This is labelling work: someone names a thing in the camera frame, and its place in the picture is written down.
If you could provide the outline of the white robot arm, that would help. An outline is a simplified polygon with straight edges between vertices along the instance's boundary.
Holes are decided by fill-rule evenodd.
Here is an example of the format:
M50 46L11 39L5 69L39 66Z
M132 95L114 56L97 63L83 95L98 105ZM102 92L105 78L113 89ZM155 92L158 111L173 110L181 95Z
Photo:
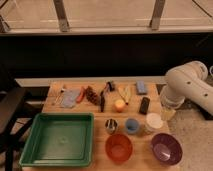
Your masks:
M166 85L160 92L160 101L167 107L178 109L189 99L213 116L213 86L205 82L206 65L191 61L169 69L165 74Z

